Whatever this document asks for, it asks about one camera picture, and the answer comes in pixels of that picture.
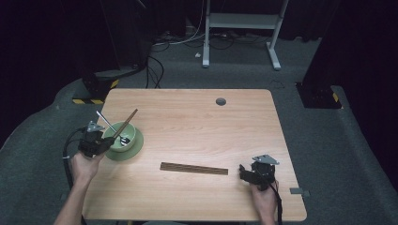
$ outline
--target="wrist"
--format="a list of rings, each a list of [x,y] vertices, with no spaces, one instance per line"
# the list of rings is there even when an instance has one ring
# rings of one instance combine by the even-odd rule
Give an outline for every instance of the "wrist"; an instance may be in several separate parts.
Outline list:
[[[87,178],[77,178],[74,181],[73,186],[77,187],[77,188],[88,188],[88,186],[90,185],[91,179],[87,179]]]
[[[262,224],[262,225],[275,225],[275,219],[274,219],[274,217],[263,216],[263,217],[261,217],[260,219],[261,219],[261,224]]]

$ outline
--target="dark curtain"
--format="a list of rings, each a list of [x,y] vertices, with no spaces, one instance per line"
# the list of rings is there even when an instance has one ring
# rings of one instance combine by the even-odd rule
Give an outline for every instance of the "dark curtain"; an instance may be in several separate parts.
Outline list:
[[[62,53],[60,1],[1,1],[0,19],[1,147],[13,129],[79,76]]]
[[[290,0],[280,38],[302,37],[304,41],[322,38],[340,0]]]
[[[397,12],[395,0],[341,1],[303,85],[312,90],[343,87],[348,108],[398,190]]]
[[[278,14],[283,0],[213,0],[212,12]],[[285,12],[279,38],[304,41],[321,38],[325,35],[329,22],[340,0],[290,0]],[[162,0],[155,1],[158,33],[170,31],[178,36],[185,35],[185,18],[194,26],[200,22],[202,0]],[[201,30],[205,30],[206,14],[202,17]],[[239,34],[251,32],[270,36],[272,31],[235,29]]]

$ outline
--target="table top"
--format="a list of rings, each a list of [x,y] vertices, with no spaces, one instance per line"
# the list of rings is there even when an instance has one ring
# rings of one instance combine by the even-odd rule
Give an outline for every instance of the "table top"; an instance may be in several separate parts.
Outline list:
[[[102,114],[115,123],[135,109],[130,122],[143,133],[144,146],[128,160],[101,161],[84,200],[85,218],[256,221],[238,167],[249,170],[252,157],[264,154],[280,162],[275,177],[283,220],[307,217],[301,196],[290,193],[299,185],[268,90],[116,88]],[[228,175],[164,171],[162,162],[222,168]]]

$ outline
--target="wooden stick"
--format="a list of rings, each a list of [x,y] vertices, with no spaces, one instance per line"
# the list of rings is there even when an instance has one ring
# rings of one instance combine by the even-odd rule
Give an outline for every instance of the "wooden stick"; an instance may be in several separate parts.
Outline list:
[[[126,125],[130,122],[131,118],[137,113],[137,109],[135,109],[134,112],[131,113],[131,115],[129,116],[129,118],[127,118],[127,120],[122,124],[122,126],[117,130],[117,132],[114,135],[114,138],[117,138],[117,136],[120,135],[120,133],[123,131],[123,129],[126,127]]]
[[[169,162],[161,163],[161,171],[187,172],[187,173],[210,173],[219,175],[228,175],[228,169],[192,166],[184,164],[176,164]]]

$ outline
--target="black cable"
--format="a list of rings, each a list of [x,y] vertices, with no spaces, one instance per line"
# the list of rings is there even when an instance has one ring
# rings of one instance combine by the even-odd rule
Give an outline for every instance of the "black cable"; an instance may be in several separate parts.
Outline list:
[[[150,75],[150,78],[151,78],[152,82],[156,85],[156,84],[159,82],[158,74],[155,72],[155,70],[153,70],[152,67],[149,67],[149,69],[152,71],[152,73],[153,73],[153,74],[155,75],[155,77],[156,77],[156,81],[155,81],[155,79],[154,79],[153,76],[152,76],[152,73],[149,72],[149,75]]]
[[[267,40],[270,39],[270,37],[267,37],[267,38],[264,39],[264,40],[259,40],[259,41],[257,41],[259,38],[264,38],[264,37],[258,36],[258,37],[256,37],[254,40],[249,40],[249,41],[238,40],[238,39],[236,38],[236,39],[235,39],[235,43],[239,43],[239,44],[256,44],[256,43],[265,42],[265,41],[267,41]]]
[[[282,212],[283,212],[283,209],[282,209],[282,199],[281,199],[281,196],[279,195],[279,192],[278,192],[278,183],[275,181],[275,184],[276,184],[276,189],[275,189],[275,187],[273,187],[272,185],[270,185],[270,187],[272,188],[272,190],[274,191],[274,193],[275,193],[275,196],[276,196],[276,202],[277,202],[277,204],[278,204],[278,224],[279,225],[283,225],[283,223],[282,223]]]
[[[192,46],[192,45],[189,45],[188,43],[190,43],[190,42],[200,42],[201,44],[200,45],[197,45],[197,46]],[[185,46],[188,46],[188,47],[190,47],[190,48],[200,48],[200,47],[203,47],[203,45],[204,45],[204,42],[203,42],[203,40],[202,41],[195,41],[195,40],[192,40],[192,41],[189,41],[189,42],[187,42],[187,43],[184,43],[184,45]]]
[[[235,39],[232,38],[231,43],[230,43],[228,46],[224,47],[224,48],[218,48],[218,47],[215,47],[215,46],[213,46],[213,45],[211,45],[211,44],[209,44],[209,46],[210,46],[211,48],[215,49],[215,50],[226,50],[226,49],[231,48],[231,47],[234,45],[234,43],[235,43]]]
[[[148,58],[151,58],[151,59],[155,60],[161,66],[161,76],[159,77],[157,83],[155,84],[155,88],[161,88],[161,79],[163,78],[163,74],[164,74],[163,64],[161,63],[161,61],[159,61],[158,59],[156,59],[156,58],[154,58],[152,56],[148,56]]]
[[[146,86],[145,88],[148,88],[149,86],[149,63],[148,60],[146,60]]]
[[[181,44],[181,43],[186,43],[186,42],[198,39],[198,37],[196,37],[196,35],[198,34],[201,24],[202,24],[202,19],[204,16],[204,8],[205,8],[205,0],[202,0],[202,10],[201,10],[199,24],[196,28],[196,32],[192,36],[190,36],[188,38],[187,37],[180,38],[180,37],[173,37],[170,35],[170,33],[166,33],[165,35],[162,35],[162,37],[159,38],[159,40],[161,40],[161,42],[155,43],[155,45],[164,44],[164,43],[168,43],[169,45]]]
[[[78,142],[80,139],[75,139],[75,140],[70,140],[69,142],[68,142],[68,144],[71,144],[71,143],[74,143],[74,142]]]
[[[68,145],[74,141],[71,141],[70,139],[79,131],[84,132],[86,130],[86,127],[81,127],[78,128],[76,130],[74,130],[73,132],[71,132],[67,138],[67,141],[65,142],[64,145],[64,150],[62,151],[62,159],[64,162],[64,169],[65,169],[65,174],[67,175],[67,179],[68,179],[68,184],[69,184],[69,189],[72,189],[73,187],[73,176],[72,173],[70,171],[70,167],[69,167],[69,155],[68,155]],[[85,219],[82,215],[81,218],[81,223],[83,225],[86,225],[87,223],[85,222]]]
[[[180,41],[184,41],[184,40],[188,40],[191,37],[179,37],[176,35],[170,35],[168,34],[166,37],[159,37],[155,40],[155,44],[153,46],[159,46],[159,45],[163,45],[163,44],[168,44],[171,45],[174,42],[180,42]]]
[[[170,42],[164,42],[164,43],[159,43],[159,44],[155,44],[155,45],[153,45],[153,46],[160,46],[160,45],[163,45],[163,44],[166,44],[166,48],[164,48],[164,49],[162,49],[162,50],[152,50],[152,52],[153,53],[161,53],[161,52],[164,52],[164,51],[166,51],[167,49],[169,49],[170,48]]]

